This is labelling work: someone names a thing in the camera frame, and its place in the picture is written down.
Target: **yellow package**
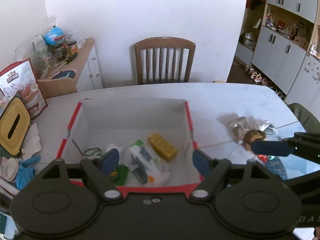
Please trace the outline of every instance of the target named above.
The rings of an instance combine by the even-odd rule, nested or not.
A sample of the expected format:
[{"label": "yellow package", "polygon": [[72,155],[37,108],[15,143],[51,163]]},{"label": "yellow package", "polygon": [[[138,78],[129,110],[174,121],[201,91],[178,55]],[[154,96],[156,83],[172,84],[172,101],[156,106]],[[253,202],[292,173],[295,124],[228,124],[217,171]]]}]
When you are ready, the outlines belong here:
[{"label": "yellow package", "polygon": [[149,143],[153,149],[167,162],[169,162],[178,152],[178,150],[165,139],[163,139],[160,134],[153,133],[149,137]]}]

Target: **silver bolt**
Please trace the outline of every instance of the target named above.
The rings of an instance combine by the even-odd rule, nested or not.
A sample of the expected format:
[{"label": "silver bolt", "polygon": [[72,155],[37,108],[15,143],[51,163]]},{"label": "silver bolt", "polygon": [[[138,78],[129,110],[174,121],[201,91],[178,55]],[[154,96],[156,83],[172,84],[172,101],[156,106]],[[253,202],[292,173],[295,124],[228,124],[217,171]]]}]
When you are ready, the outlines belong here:
[{"label": "silver bolt", "polygon": [[143,203],[146,204],[146,205],[150,205],[152,203],[152,201],[150,199],[145,199],[143,201]]},{"label": "silver bolt", "polygon": [[104,196],[106,198],[118,198],[120,197],[121,193],[117,190],[114,190],[114,189],[111,189],[111,190],[107,190],[105,193],[104,193]]},{"label": "silver bolt", "polygon": [[192,192],[192,195],[196,198],[205,198],[209,195],[209,193],[204,189],[196,189]]},{"label": "silver bolt", "polygon": [[159,203],[160,201],[161,201],[161,199],[158,198],[158,197],[154,197],[154,198],[152,199],[152,202],[154,202],[154,203]]}]

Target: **dark floor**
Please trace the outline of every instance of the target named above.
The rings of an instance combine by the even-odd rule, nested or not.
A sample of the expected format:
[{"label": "dark floor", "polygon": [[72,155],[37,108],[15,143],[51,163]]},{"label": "dark floor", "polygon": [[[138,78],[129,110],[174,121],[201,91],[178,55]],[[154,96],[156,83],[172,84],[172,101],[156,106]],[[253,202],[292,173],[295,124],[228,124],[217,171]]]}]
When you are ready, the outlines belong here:
[{"label": "dark floor", "polygon": [[242,84],[255,84],[258,83],[254,82],[250,76],[244,72],[244,68],[238,65],[235,61],[232,63],[229,76],[227,79],[227,83],[242,83]]}]

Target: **red and white food package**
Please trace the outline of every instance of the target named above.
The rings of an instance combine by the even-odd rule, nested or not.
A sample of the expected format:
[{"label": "red and white food package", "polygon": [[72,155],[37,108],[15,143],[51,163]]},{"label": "red and white food package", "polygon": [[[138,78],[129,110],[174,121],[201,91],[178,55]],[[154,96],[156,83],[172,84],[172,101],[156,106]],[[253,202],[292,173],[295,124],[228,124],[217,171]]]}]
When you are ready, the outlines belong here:
[{"label": "red and white food package", "polygon": [[41,114],[48,105],[38,88],[30,58],[15,62],[0,72],[0,89],[5,96],[17,92],[31,119]]}]

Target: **screwdriver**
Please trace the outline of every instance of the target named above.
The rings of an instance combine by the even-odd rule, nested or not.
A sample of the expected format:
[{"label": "screwdriver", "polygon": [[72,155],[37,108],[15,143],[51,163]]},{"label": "screwdriver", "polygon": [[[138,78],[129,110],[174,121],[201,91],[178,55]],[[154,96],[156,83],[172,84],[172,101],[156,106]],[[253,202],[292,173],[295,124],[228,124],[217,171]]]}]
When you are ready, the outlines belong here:
[{"label": "screwdriver", "polygon": [[76,57],[78,56],[78,53],[72,54],[71,56],[69,56],[64,63],[56,70],[55,73],[52,74],[52,77],[65,65],[70,63],[71,61],[73,61]]}]

